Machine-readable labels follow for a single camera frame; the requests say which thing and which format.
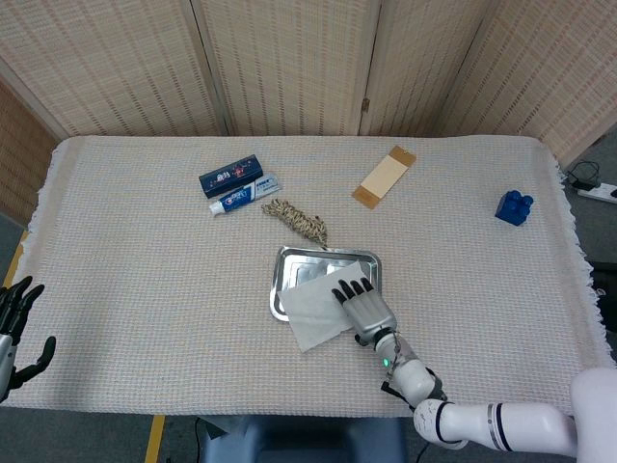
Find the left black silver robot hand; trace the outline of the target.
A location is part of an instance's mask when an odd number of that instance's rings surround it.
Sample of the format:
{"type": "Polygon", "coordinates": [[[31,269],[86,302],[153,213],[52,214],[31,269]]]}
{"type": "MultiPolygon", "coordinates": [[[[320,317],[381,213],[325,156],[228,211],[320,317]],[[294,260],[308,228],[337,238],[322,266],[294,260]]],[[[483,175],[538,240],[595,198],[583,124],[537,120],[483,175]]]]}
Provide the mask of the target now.
{"type": "Polygon", "coordinates": [[[18,370],[14,365],[17,348],[35,301],[42,295],[44,285],[30,288],[33,278],[28,276],[10,287],[1,287],[1,401],[11,391],[43,373],[50,365],[56,350],[56,338],[46,339],[42,353],[30,366],[18,370]]]}

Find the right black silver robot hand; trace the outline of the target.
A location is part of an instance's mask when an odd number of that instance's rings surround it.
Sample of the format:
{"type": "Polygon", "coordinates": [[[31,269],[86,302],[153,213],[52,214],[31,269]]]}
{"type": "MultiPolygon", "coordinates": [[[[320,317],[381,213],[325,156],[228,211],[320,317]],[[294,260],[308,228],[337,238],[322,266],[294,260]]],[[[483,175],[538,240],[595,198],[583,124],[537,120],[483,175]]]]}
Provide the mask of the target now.
{"type": "Polygon", "coordinates": [[[360,346],[375,346],[381,338],[396,331],[393,311],[366,277],[337,283],[332,294],[347,315],[360,346]]]}

